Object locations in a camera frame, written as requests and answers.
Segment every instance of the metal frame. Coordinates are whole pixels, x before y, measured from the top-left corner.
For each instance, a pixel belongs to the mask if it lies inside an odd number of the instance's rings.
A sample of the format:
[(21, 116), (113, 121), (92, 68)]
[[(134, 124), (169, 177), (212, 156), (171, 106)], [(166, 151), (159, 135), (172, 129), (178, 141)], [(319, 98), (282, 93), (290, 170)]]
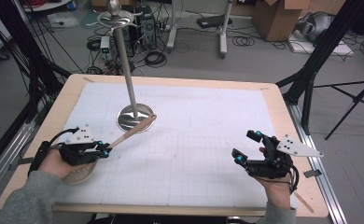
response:
[[(313, 138), (305, 133), (304, 128), (301, 126), (301, 111), (297, 105), (287, 103), (287, 109), (290, 116), (292, 117), (293, 123), (295, 124), (296, 131), (301, 138), (301, 141), (308, 147), (315, 148)], [(322, 175), (316, 177), (319, 188), (321, 189), (322, 195), (324, 196), (325, 203), (329, 210), (329, 215), (334, 224), (346, 224), (342, 208), (340, 207), (339, 201), (337, 200), (336, 194), (330, 184), (328, 175), (322, 165), (322, 160), (316, 157), (308, 158), (313, 170), (319, 170)]]
[(363, 10), (364, 0), (346, 0), (328, 30), (318, 40), (317, 47), (303, 68), (294, 75), (276, 83), (280, 88), (292, 83), (283, 96), (286, 101), (294, 105), (298, 103), (299, 98), (305, 92), (301, 115), (301, 125), (305, 134), (310, 134), (308, 124), (315, 77)]
[[(39, 103), (38, 111), (44, 108), (43, 103)], [(31, 122), (24, 122), (19, 130), (14, 135), (14, 138), (10, 141), (4, 153), (0, 156), (0, 181), (4, 177), (5, 173), (10, 169), (14, 160), (19, 156), (21, 150), (28, 142), (30, 136), (36, 132), (36, 122), (32, 119)]]
[[(228, 46), (226, 41), (226, 30), (228, 29), (229, 16), (231, 14), (231, 6), (232, 0), (228, 0), (225, 11), (225, 18), (222, 24), (222, 28), (220, 29), (219, 39), (220, 39), (220, 55), (222, 59), (225, 59), (226, 54), (228, 53)], [(175, 0), (172, 2), (171, 7), (171, 30), (168, 35), (167, 49), (168, 53), (171, 53), (171, 50), (174, 48), (176, 30), (177, 30), (177, 20), (175, 19)]]

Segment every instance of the metal stand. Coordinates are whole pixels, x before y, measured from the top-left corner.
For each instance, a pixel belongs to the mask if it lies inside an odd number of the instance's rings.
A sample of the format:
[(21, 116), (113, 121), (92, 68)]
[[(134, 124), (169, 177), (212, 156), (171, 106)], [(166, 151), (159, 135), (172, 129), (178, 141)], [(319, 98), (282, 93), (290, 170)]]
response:
[(168, 53), (171, 53), (171, 49), (174, 48), (177, 26), (178, 26), (178, 24), (176, 24), (176, 20), (175, 20), (175, 0), (173, 0), (173, 2), (171, 4), (171, 30), (170, 30), (170, 34), (168, 35), (168, 42), (167, 42)]
[(346, 82), (346, 83), (339, 83), (339, 84), (330, 84), (330, 85), (322, 85), (322, 86), (314, 86), (314, 88), (322, 88), (322, 87), (332, 87), (333, 89), (335, 89), (336, 91), (339, 91), (349, 97), (351, 97), (353, 99), (354, 104), (348, 109), (348, 111), (344, 114), (344, 116), (342, 117), (342, 119), (336, 124), (336, 126), (331, 130), (331, 132), (328, 134), (328, 136), (325, 138), (325, 140), (328, 140), (330, 138), (330, 136), (336, 131), (336, 129), (343, 123), (343, 121), (347, 118), (347, 116), (354, 110), (354, 108), (357, 106), (357, 104), (359, 103), (363, 103), (364, 104), (364, 89), (362, 92), (360, 92), (357, 96), (352, 95), (346, 91), (343, 91), (339, 88), (337, 88), (338, 86), (347, 86), (347, 85), (355, 85), (355, 84), (364, 84), (364, 81), (359, 81), (359, 82)]
[(305, 92), (301, 126), (306, 134), (310, 134), (308, 122), (315, 76), (363, 9), (364, 0), (346, 0), (304, 67), (298, 73), (276, 83), (280, 88), (292, 83), (283, 96), (285, 101), (293, 105), (298, 103), (300, 96)]
[[(226, 42), (226, 30), (228, 28), (229, 16), (231, 14), (231, 6), (232, 0), (228, 0), (228, 4), (226, 6), (225, 18), (223, 21), (223, 25), (220, 31), (220, 54), (222, 59), (226, 57), (226, 53), (228, 52), (227, 42)], [(175, 0), (172, 2), (172, 10), (171, 10), (171, 30), (168, 35), (167, 49), (168, 53), (171, 53), (171, 50), (174, 48), (174, 42), (176, 37), (176, 21), (175, 21)]]
[[(315, 149), (313, 138), (310, 135), (305, 134), (304, 129), (301, 126), (301, 111), (297, 105), (291, 105), (286, 103), (289, 114), (295, 124), (296, 131), (299, 134), (301, 141), (308, 147)], [(325, 167), (322, 164), (321, 158), (309, 157), (308, 161), (311, 164), (313, 170), (319, 170), (322, 175), (316, 177), (318, 186), (321, 189), (322, 195), (324, 196), (325, 203), (327, 204), (329, 215), (332, 219), (333, 224), (347, 224), (345, 220), (344, 212), (339, 204), (339, 200), (336, 197)]]
[[(154, 111), (147, 105), (137, 104), (135, 101), (135, 94), (133, 91), (133, 81), (131, 76), (131, 68), (127, 57), (126, 47), (124, 46), (124, 38), (122, 28), (128, 25), (136, 26), (133, 24), (135, 14), (120, 10), (118, 13), (103, 12), (97, 20), (98, 23), (103, 26), (111, 28), (111, 34), (113, 35), (115, 42), (117, 43), (121, 66), (123, 69), (123, 75), (126, 79), (127, 90), (130, 97), (130, 105), (127, 105), (117, 115), (116, 122), (118, 126), (124, 131), (128, 132), (141, 120), (153, 116)], [(146, 126), (142, 131), (144, 132), (151, 127), (153, 123)]]
[(232, 6), (232, 0), (229, 0), (228, 5), (226, 6), (226, 13), (223, 21), (223, 26), (220, 31), (220, 54), (222, 55), (222, 59), (225, 59), (226, 54), (228, 53), (228, 46), (226, 42), (226, 30), (228, 29), (229, 16), (231, 14), (231, 6)]

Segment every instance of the cable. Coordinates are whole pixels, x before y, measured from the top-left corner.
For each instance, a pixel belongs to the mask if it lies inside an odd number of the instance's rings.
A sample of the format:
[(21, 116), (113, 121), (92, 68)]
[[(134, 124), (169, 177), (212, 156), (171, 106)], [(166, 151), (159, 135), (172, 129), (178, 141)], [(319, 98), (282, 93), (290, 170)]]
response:
[(145, 65), (147, 65), (149, 67), (154, 67), (154, 68), (163, 67), (167, 64), (167, 57), (162, 52), (152, 51), (147, 54), (144, 61), (145, 61), (144, 65), (140, 65), (140, 66), (136, 66), (136, 67), (142, 67)]
[[(157, 36), (156, 39), (158, 40), (158, 41), (156, 41), (156, 48), (159, 49), (161, 52), (164, 52), (166, 45), (165, 45), (164, 41), (161, 39), (161, 36)], [(158, 44), (159, 40), (162, 43), (162, 49), (159, 47), (159, 44)]]
[(201, 29), (196, 29), (196, 28), (191, 28), (191, 27), (178, 27), (176, 30), (180, 31), (180, 30), (191, 30), (194, 32), (199, 32), (199, 33), (209, 33), (209, 34), (214, 34), (217, 32), (217, 30), (219, 30), (219, 27), (216, 28), (216, 30), (214, 31), (208, 31), (208, 30), (201, 30)]
[(254, 26), (251, 25), (251, 26), (240, 27), (240, 28), (231, 28), (231, 27), (228, 27), (228, 30), (236, 31), (236, 30), (244, 30), (244, 29), (249, 29), (249, 28), (254, 28)]
[(79, 69), (79, 71), (81, 73), (84, 73), (83, 70), (77, 65), (77, 63), (75, 62), (75, 60), (71, 57), (71, 55), (68, 53), (68, 51), (66, 51), (66, 49), (61, 45), (61, 43), (58, 41), (58, 39), (52, 34), (51, 30), (49, 30), (49, 28), (41, 21), (38, 20), (43, 26), (45, 26), (46, 30), (49, 32), (49, 34), (54, 38), (54, 40), (57, 42), (57, 44), (60, 46), (60, 48), (63, 50), (63, 52), (65, 52), (65, 54), (69, 57), (69, 59), (71, 59), (71, 61), (74, 63), (74, 65)]
[(94, 38), (87, 42), (86, 47), (92, 51), (98, 51), (101, 49), (101, 38)]
[(92, 74), (92, 75), (101, 75), (103, 74), (103, 70), (101, 70), (101, 68), (97, 67), (94, 65), (95, 61), (97, 60), (98, 55), (101, 53), (101, 51), (98, 50), (97, 54), (95, 55), (95, 57), (92, 57), (92, 52), (94, 50), (90, 51), (90, 55), (92, 58), (92, 63), (91, 66), (87, 69), (86, 74)]
[(28, 142), (26, 142), (24, 144), (24, 146), (21, 147), (21, 149), (19, 151), (19, 157), (20, 157), (20, 159), (23, 159), (22, 152), (23, 152), (24, 148), (27, 147), (33, 140), (34, 140), (34, 137), (32, 139), (30, 139)]
[(143, 75), (144, 75), (144, 77), (146, 77), (147, 76), (147, 74), (145, 74), (145, 72), (144, 71), (142, 71), (142, 69), (141, 68), (139, 68), (139, 67), (135, 67), (136, 69), (138, 69)]
[(290, 185), (290, 182), (287, 182), (287, 181), (268, 180), (268, 179), (263, 179), (263, 178), (260, 178), (260, 177), (257, 177), (257, 176), (255, 176), (254, 178), (255, 178), (255, 179), (258, 179), (258, 180), (262, 180), (262, 181), (270, 182), (270, 183), (281, 183), (281, 184), (289, 184), (289, 185)]
[(238, 47), (249, 47), (255, 45), (255, 40), (252, 37), (234, 36), (231, 40), (232, 44)]
[(49, 141), (49, 145), (51, 146), (53, 144), (53, 142), (58, 138), (60, 137), (61, 135), (65, 134), (65, 133), (75, 133), (79, 130), (79, 128), (75, 128), (75, 129), (67, 129), (67, 130), (64, 130), (60, 133), (57, 133), (53, 138), (51, 138), (51, 140)]
[(296, 168), (296, 166), (294, 166), (292, 164), (290, 168), (292, 168), (292, 170), (295, 172), (294, 173), (295, 174), (295, 178), (294, 178), (295, 180), (293, 181), (294, 183), (292, 184), (291, 189), (290, 189), (290, 193), (292, 194), (293, 191), (295, 191), (298, 188), (300, 177), (299, 177), (298, 168)]

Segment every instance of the black cable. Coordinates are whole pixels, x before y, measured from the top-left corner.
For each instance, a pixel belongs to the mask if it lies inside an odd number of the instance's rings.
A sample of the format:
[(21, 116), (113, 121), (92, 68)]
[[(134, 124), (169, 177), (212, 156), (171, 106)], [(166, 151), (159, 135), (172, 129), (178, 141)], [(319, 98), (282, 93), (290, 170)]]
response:
[(87, 42), (86, 47), (92, 51), (98, 51), (101, 49), (101, 38), (94, 38)]
[(94, 65), (95, 61), (97, 60), (98, 55), (101, 53), (101, 51), (98, 50), (95, 57), (92, 57), (93, 50), (90, 51), (90, 55), (92, 58), (91, 66), (87, 69), (86, 74), (93, 74), (93, 75), (102, 75), (104, 72), (101, 68)]
[(227, 29), (226, 30), (226, 36), (227, 37), (232, 37), (230, 35), (230, 33), (232, 33), (232, 34), (238, 34), (238, 35), (247, 35), (247, 36), (252, 37), (252, 38), (256, 38), (256, 39), (263, 40), (263, 38), (260, 35), (259, 36), (254, 35), (254, 34), (259, 34), (258, 31), (253, 31), (251, 33), (245, 33), (245, 32), (241, 32), (241, 31)]
[(22, 146), (22, 147), (21, 147), (21, 149), (20, 149), (20, 151), (19, 151), (19, 157), (20, 157), (20, 159), (22, 159), (22, 152), (23, 152), (24, 148), (25, 148), (25, 147), (27, 147), (27, 146), (28, 146), (28, 144), (30, 144), (33, 140), (34, 140), (34, 138), (30, 139), (28, 142), (26, 142), (26, 143), (24, 144), (24, 146)]
[(166, 47), (166, 45), (165, 45), (165, 43), (164, 43), (164, 41), (161, 39), (161, 36), (158, 36), (158, 38), (157, 38), (158, 40), (160, 40), (160, 42), (162, 43), (162, 49), (160, 49), (159, 48), (159, 45), (158, 44), (156, 44), (156, 46), (157, 46), (157, 48), (159, 49), (159, 50), (161, 50), (161, 52), (164, 52), (165, 51), (165, 47)]
[(254, 28), (254, 26), (251, 25), (251, 26), (239, 27), (239, 28), (228, 28), (228, 30), (235, 31), (235, 30), (244, 30), (244, 29), (249, 29), (249, 28)]
[(214, 31), (208, 31), (208, 30), (200, 30), (200, 29), (196, 29), (196, 28), (190, 28), (190, 27), (179, 27), (176, 30), (191, 30), (191, 31), (195, 31), (195, 32), (200, 32), (200, 33), (210, 33), (210, 34), (214, 34), (217, 32), (217, 30), (219, 30), (219, 27), (216, 28), (216, 30)]
[(145, 57), (145, 65), (149, 67), (159, 68), (163, 67), (167, 64), (167, 57), (162, 52), (158, 51), (152, 51), (147, 54)]
[[(159, 11), (159, 10), (161, 10), (161, 6), (160, 7), (158, 7), (156, 10), (154, 10), (154, 11), (152, 11), (152, 13), (150, 13), (150, 15), (148, 16), (148, 18), (150, 18), (151, 16), (153, 16), (153, 14), (155, 14), (157, 11)], [(150, 20), (145, 20), (145, 22), (144, 23), (142, 23), (142, 24), (139, 24), (139, 26), (140, 27), (144, 27), (145, 26), (145, 24), (148, 22), (148, 21), (150, 21)]]
[(170, 19), (170, 13), (168, 13), (167, 7), (165, 5), (164, 6), (164, 10), (167, 13), (167, 18), (164, 20), (164, 24), (168, 24), (168, 20)]
[(14, 58), (14, 60), (17, 63), (17, 66), (20, 69), (20, 73), (21, 73), (21, 77), (22, 77), (22, 81), (24, 83), (25, 89), (28, 92), (28, 85), (25, 81), (25, 78), (23, 77), (24, 75), (26, 75), (27, 77), (28, 72), (26, 70), (26, 67), (28, 67), (27, 62), (24, 60), (24, 57), (22, 56), (22, 54), (20, 54), (12, 45), (9, 44), (9, 42), (7, 41), (6, 36), (0, 31), (0, 40), (2, 41), (2, 43), (4, 43), (4, 45), (8, 48), (9, 53), (12, 55), (12, 57)]
[(287, 181), (279, 181), (279, 180), (267, 180), (267, 179), (263, 179), (263, 178), (260, 178), (260, 177), (254, 177), (255, 179), (258, 179), (258, 180), (262, 180), (262, 181), (266, 181), (266, 182), (270, 182), (270, 183), (281, 183), (281, 184), (288, 184), (290, 185), (290, 182), (287, 182)]
[(49, 145), (51, 146), (53, 144), (53, 142), (58, 138), (60, 137), (61, 135), (65, 134), (65, 133), (75, 133), (79, 130), (79, 128), (75, 128), (75, 129), (67, 129), (67, 130), (64, 130), (60, 133), (57, 133), (53, 138), (51, 138), (51, 140), (49, 141)]
[(155, 24), (157, 24), (157, 22), (161, 23), (161, 21), (159, 20), (159, 16), (161, 15), (163, 5), (164, 5), (164, 3), (160, 3), (160, 6), (158, 7), (160, 10), (159, 10), (158, 16), (156, 17)]
[[(33, 10), (33, 6), (31, 5), (31, 2), (29, 2), (29, 1), (24, 1), (24, 5), (25, 5), (25, 8), (29, 8), (29, 9), (30, 9), (30, 11), (31, 11), (32, 13), (34, 12), (34, 10)], [(36, 24), (38, 25), (38, 29), (39, 29), (39, 32), (40, 32), (40, 35), (39, 35), (39, 34), (36, 32), (36, 30), (34, 30), (35, 35), (36, 35), (36, 38), (37, 38), (37, 41), (39, 41), (39, 43), (40, 43), (40, 45), (41, 45), (41, 47), (42, 47), (42, 50), (44, 50), (44, 51), (45, 51), (46, 56), (47, 56), (48, 58), (51, 58), (51, 61), (52, 61), (52, 62), (54, 62), (54, 60), (53, 60), (53, 58), (52, 58), (52, 56), (51, 56), (51, 53), (50, 53), (50, 49), (49, 49), (48, 42), (46, 41), (46, 38), (44, 37), (44, 34), (43, 34), (42, 29), (41, 29), (41, 27), (40, 27), (40, 25), (39, 25), (39, 22), (38, 22), (38, 18), (37, 18), (37, 17), (35, 17), (35, 21), (36, 21)], [(34, 26), (33, 26), (33, 24), (32, 24), (32, 21), (31, 21), (31, 20), (28, 20), (28, 22), (30, 23), (31, 27), (34, 27)], [(42, 37), (43, 37), (43, 40), (44, 40), (44, 42), (45, 42), (45, 45), (47, 46), (47, 49), (48, 49), (49, 53), (47, 52), (47, 50), (46, 50), (46, 48), (45, 48), (44, 44), (42, 43), (42, 40), (41, 40), (40, 36), (42, 36)]]
[(294, 184), (293, 186), (291, 186), (291, 189), (290, 189), (290, 193), (292, 194), (293, 191), (295, 191), (297, 188), (298, 188), (298, 185), (299, 185), (299, 171), (298, 171), (298, 168), (296, 168), (296, 166), (294, 166), (293, 164), (291, 165), (292, 170), (295, 172), (295, 180), (294, 180)]
[(252, 37), (234, 36), (231, 40), (232, 44), (238, 47), (249, 47), (255, 45), (255, 40)]
[(58, 39), (51, 33), (51, 31), (49, 30), (49, 28), (46, 26), (46, 25), (44, 25), (45, 26), (45, 28), (46, 28), (46, 30), (49, 32), (49, 34), (54, 38), (54, 40), (57, 42), (57, 44), (60, 46), (60, 48), (63, 50), (63, 52), (65, 52), (66, 53), (66, 55), (68, 55), (68, 57), (69, 57), (69, 59), (71, 59), (71, 61), (75, 64), (75, 66), (79, 69), (79, 71), (80, 72), (82, 72), (82, 73), (84, 73), (83, 72), (83, 70), (77, 65), (77, 63), (75, 62), (75, 60), (71, 57), (71, 55), (66, 51), (66, 49), (61, 45), (61, 43), (58, 41)]

